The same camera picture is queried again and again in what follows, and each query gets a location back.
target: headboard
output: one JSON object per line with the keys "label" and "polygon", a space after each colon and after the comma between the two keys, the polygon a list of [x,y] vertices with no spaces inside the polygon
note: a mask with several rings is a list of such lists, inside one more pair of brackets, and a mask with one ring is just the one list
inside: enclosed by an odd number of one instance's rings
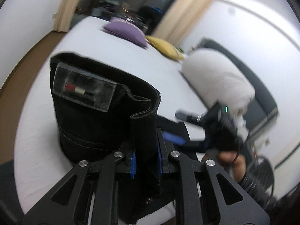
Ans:
{"label": "headboard", "polygon": [[255,89],[255,99],[248,105],[248,111],[243,116],[246,120],[246,127],[249,130],[247,141],[253,141],[261,134],[264,128],[277,119],[278,107],[273,96],[250,68],[214,40],[204,38],[195,49],[198,48],[211,48],[223,53],[253,85]]}

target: white bed sheet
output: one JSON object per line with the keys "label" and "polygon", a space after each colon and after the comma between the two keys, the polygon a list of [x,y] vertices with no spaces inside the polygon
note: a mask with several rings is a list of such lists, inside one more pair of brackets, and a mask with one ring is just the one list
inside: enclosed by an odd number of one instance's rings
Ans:
{"label": "white bed sheet", "polygon": [[[179,73],[180,64],[163,57],[149,46],[143,49],[107,34],[107,21],[87,17],[78,23],[52,52],[75,52],[127,71],[152,84],[161,93],[158,114],[175,120],[178,109],[204,113],[206,107]],[[59,147],[58,129],[50,93],[49,58],[27,96],[16,134],[14,171],[23,211],[45,195],[72,165]],[[201,128],[187,126],[191,139],[205,137]],[[175,215],[172,204],[138,221],[162,224]]]}

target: triangular cutout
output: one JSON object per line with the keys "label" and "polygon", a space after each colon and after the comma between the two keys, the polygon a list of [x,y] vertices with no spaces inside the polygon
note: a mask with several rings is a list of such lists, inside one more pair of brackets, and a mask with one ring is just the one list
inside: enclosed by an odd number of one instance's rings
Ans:
{"label": "triangular cutout", "polygon": [[77,175],[72,175],[51,197],[53,202],[66,206],[71,197]]}
{"label": "triangular cutout", "polygon": [[243,200],[243,196],[232,186],[232,184],[222,175],[217,174],[217,179],[226,205],[230,206]]}

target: beige curtain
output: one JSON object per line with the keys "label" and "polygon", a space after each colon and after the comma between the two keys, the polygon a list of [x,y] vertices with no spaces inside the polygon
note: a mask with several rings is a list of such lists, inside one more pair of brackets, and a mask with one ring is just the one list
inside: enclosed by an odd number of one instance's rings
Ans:
{"label": "beige curtain", "polygon": [[62,0],[56,16],[54,31],[68,32],[79,0]]}
{"label": "beige curtain", "polygon": [[152,36],[178,46],[213,0],[175,0]]}

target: human hand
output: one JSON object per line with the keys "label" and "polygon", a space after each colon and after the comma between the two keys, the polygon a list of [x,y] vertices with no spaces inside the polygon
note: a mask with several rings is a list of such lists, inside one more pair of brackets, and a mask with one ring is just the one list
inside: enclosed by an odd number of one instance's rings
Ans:
{"label": "human hand", "polygon": [[[237,153],[235,151],[222,151],[219,153],[219,161],[221,162],[220,165],[231,165],[234,161]],[[209,156],[205,155],[202,158],[202,161],[205,161],[209,159]],[[238,158],[232,165],[233,173],[234,173],[234,180],[239,182],[243,179],[245,173],[246,173],[246,161],[245,157],[241,154],[239,154]]]}

